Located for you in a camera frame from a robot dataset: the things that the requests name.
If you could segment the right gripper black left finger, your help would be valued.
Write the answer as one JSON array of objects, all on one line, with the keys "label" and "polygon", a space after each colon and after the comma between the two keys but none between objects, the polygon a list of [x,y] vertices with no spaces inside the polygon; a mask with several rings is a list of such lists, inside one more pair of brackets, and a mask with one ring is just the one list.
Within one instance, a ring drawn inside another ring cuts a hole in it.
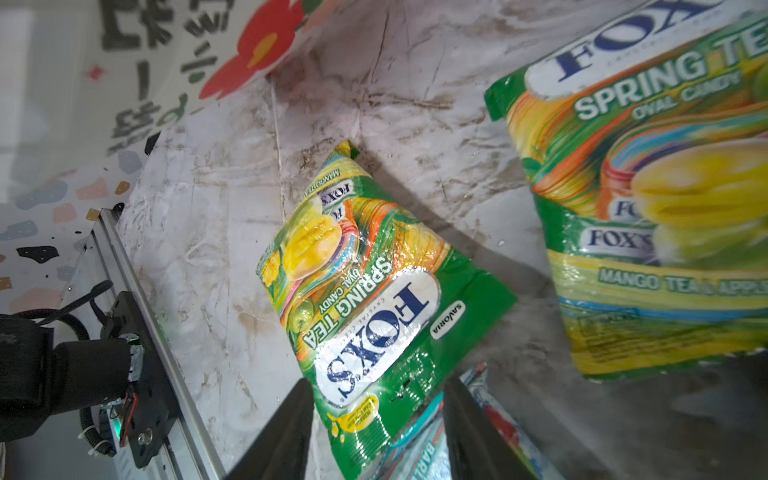
[{"label": "right gripper black left finger", "polygon": [[313,390],[302,378],[226,479],[304,479],[314,411]]}]

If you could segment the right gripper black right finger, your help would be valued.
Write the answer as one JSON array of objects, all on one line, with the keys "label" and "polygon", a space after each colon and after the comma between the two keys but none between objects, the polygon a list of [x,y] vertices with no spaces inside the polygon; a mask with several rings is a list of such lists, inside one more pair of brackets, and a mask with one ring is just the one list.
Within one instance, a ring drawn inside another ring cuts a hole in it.
[{"label": "right gripper black right finger", "polygon": [[444,384],[444,426],[453,479],[533,479],[456,376]]}]

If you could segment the dark green snack packet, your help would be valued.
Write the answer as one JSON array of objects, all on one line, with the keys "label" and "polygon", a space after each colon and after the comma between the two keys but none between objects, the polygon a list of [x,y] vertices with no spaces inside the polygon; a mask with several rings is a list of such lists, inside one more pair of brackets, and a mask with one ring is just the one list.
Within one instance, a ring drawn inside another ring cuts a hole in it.
[{"label": "dark green snack packet", "polygon": [[[538,450],[501,404],[489,393],[487,364],[482,362],[458,376],[533,479],[562,475]],[[378,465],[377,479],[453,479],[444,426],[444,393],[439,393],[401,438],[392,443]]]}]

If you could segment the green yellow spring tea packet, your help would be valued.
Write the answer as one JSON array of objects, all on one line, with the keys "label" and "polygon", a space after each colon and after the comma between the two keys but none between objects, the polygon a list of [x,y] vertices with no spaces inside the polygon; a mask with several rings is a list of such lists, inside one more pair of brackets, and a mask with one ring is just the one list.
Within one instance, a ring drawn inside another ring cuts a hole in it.
[{"label": "green yellow spring tea packet", "polygon": [[335,146],[257,274],[333,457],[366,471],[516,302]]}]

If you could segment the white paper bag red flowers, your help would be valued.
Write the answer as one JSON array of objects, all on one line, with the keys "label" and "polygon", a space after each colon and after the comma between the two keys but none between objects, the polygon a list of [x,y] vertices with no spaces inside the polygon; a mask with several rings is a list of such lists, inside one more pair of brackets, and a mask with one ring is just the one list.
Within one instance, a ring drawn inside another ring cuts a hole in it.
[{"label": "white paper bag red flowers", "polygon": [[334,1],[5,1],[1,199],[99,163],[267,75]]}]

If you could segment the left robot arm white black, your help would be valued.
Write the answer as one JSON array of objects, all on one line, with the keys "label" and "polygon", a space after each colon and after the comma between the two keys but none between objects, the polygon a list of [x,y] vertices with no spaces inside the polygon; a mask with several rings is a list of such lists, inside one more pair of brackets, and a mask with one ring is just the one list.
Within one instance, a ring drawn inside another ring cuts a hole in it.
[{"label": "left robot arm white black", "polygon": [[[69,314],[59,320],[76,338],[56,343],[44,324],[53,316],[51,310],[31,310],[1,318],[2,441],[31,436],[49,417],[78,411],[96,453],[126,449],[136,467],[148,466],[174,427],[191,424],[158,344],[140,325],[93,339]],[[193,467],[209,479],[304,478],[311,403],[308,381],[298,381],[230,472],[206,452],[192,456]]]}]

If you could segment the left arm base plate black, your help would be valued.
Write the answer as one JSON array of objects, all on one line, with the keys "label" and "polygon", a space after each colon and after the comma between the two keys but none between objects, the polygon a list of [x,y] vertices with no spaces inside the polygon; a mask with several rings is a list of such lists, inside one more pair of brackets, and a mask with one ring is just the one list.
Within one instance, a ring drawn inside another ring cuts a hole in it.
[{"label": "left arm base plate black", "polygon": [[117,295],[102,336],[119,338],[131,348],[127,391],[107,412],[116,447],[128,448],[135,466],[142,469],[165,445],[179,416],[178,401],[132,292]]}]

